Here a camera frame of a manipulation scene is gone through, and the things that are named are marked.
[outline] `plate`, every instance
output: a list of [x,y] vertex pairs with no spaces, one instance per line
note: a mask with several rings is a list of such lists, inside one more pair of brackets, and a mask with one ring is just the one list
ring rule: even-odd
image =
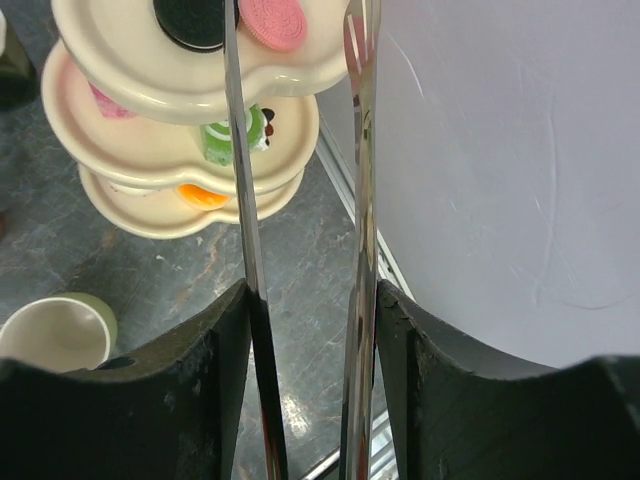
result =
[[[298,0],[307,39],[275,52],[238,28],[247,106],[267,96],[311,95],[347,73],[342,21],[347,0]],[[224,120],[222,51],[190,52],[161,30],[153,0],[52,0],[65,45],[85,76],[123,107],[157,121],[204,125]]]
[[[71,156],[118,185],[161,189],[193,183],[235,196],[233,167],[204,160],[197,127],[141,116],[104,118],[86,78],[61,42],[44,68],[42,101],[53,131]],[[276,117],[270,148],[251,154],[257,195],[280,188],[300,173],[313,155],[319,132],[314,96],[271,97],[260,105],[274,110]]]
[[[82,187],[94,207],[111,223],[140,237],[171,239],[194,234],[214,222],[238,223],[238,202],[204,212],[189,206],[173,189],[132,196],[117,192],[109,182],[78,165]],[[304,171],[282,188],[256,197],[258,219],[282,209],[300,187]]]

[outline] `orange fruit slice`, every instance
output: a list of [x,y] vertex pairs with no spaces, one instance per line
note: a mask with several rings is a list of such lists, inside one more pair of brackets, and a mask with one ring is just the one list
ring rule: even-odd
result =
[[197,185],[180,185],[177,190],[187,203],[201,210],[217,210],[231,200],[231,197],[210,192]]

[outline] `marble surface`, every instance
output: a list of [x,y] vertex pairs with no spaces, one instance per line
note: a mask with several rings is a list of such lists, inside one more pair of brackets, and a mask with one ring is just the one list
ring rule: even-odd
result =
[[[57,39],[48,0],[0,0],[38,71]],[[240,230],[212,225],[152,241],[111,225],[84,195],[39,100],[0,114],[0,323],[26,302],[76,290],[104,299],[120,326],[116,354],[162,334],[243,275]],[[280,213],[261,222],[291,478],[338,447],[353,225],[321,163]],[[375,410],[382,411],[376,381]],[[266,478],[250,365],[235,479]]]

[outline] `pink cookie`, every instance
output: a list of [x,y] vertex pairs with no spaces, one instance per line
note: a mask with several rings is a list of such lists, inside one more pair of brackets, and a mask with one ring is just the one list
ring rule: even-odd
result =
[[307,19],[297,0],[239,0],[238,7],[249,31],[269,48],[290,52],[307,37]]
[[89,86],[104,118],[131,118],[136,116],[135,113],[122,108],[93,85],[89,84]]

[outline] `white wall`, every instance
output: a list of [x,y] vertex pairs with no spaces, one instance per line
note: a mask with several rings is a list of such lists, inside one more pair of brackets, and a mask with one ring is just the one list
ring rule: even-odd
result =
[[554,366],[640,353],[640,1],[383,3],[378,218],[418,302]]

